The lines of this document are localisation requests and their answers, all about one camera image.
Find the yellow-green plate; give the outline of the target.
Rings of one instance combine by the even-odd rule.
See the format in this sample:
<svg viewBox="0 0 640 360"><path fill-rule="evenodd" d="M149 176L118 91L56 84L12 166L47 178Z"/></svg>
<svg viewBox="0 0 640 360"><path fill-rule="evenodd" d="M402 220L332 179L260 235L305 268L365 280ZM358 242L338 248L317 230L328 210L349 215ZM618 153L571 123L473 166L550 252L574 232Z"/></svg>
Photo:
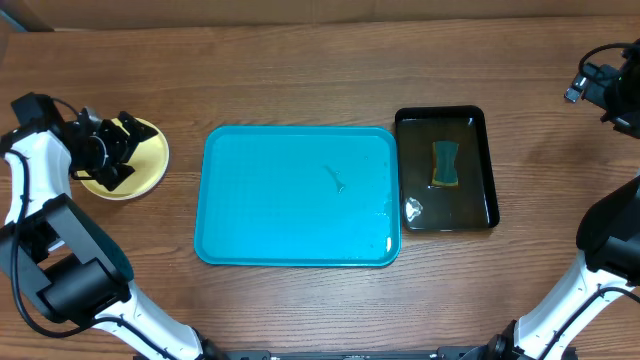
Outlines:
<svg viewBox="0 0 640 360"><path fill-rule="evenodd" d="M166 137L153 123L142 118L137 118L137 121L158 134L137 146L128 162L134 172L114 190L108 190L95 180L81 180L81 184L93 194L107 200L131 200L151 191L165 175L170 159Z"/></svg>

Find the green yellow sponge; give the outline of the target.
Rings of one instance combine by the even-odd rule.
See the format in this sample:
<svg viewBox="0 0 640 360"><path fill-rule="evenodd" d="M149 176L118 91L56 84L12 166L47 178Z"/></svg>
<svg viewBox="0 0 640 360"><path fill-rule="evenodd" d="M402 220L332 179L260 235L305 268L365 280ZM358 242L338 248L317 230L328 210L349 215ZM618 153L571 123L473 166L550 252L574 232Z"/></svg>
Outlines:
<svg viewBox="0 0 640 360"><path fill-rule="evenodd" d="M441 140L432 143L433 171L431 185L434 187L457 187L459 184L455 162L459 144Z"/></svg>

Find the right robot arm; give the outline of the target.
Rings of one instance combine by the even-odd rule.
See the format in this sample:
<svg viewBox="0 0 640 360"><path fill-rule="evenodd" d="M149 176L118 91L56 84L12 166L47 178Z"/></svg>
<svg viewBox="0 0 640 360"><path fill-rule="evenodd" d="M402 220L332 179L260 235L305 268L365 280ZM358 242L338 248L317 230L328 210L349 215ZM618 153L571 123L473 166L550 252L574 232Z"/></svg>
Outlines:
<svg viewBox="0 0 640 360"><path fill-rule="evenodd" d="M565 93L604 113L615 131L639 136L639 44L618 43L619 68L591 63L603 46L587 52ZM639 180L633 178L592 205L581 220L578 252L567 272L529 313L512 321L466 359L573 359L572 340L616 299L639 299Z"/></svg>

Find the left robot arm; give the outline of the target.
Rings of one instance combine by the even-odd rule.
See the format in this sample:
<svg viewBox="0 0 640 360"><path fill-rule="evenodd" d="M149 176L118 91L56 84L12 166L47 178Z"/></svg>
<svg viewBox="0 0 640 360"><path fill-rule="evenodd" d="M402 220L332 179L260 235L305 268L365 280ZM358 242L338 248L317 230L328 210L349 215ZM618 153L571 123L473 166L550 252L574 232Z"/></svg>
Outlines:
<svg viewBox="0 0 640 360"><path fill-rule="evenodd" d="M116 190L137 171L130 160L147 144L161 146L159 164L167 167L164 134L125 111L102 119L85 107L67 121L62 104L25 94L11 104L18 127L1 137L12 186L1 228L1 270L23 321L57 339L101 330L140 359L226 358L144 294L122 249L72 199L74 180Z"/></svg>

